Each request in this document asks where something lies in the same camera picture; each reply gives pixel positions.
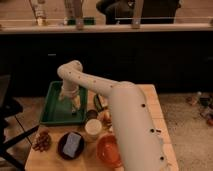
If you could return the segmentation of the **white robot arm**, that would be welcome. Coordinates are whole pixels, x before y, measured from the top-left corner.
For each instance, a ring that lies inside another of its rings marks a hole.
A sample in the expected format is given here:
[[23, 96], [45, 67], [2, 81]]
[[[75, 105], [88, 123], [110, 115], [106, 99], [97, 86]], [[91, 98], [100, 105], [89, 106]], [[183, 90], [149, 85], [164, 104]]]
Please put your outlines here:
[[124, 171], [171, 171], [145, 93], [136, 84], [86, 74], [78, 60], [59, 66], [57, 74], [64, 96], [73, 99], [81, 86], [108, 100]]

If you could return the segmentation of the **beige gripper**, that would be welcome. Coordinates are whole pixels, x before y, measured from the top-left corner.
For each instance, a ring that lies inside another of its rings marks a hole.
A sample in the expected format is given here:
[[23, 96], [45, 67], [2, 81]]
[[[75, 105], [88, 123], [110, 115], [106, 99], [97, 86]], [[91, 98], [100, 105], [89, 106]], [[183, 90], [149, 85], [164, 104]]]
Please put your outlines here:
[[78, 93], [71, 93], [69, 91], [61, 91], [59, 94], [59, 100], [62, 101], [68, 99], [71, 103], [71, 111], [77, 112], [81, 107], [80, 95]]

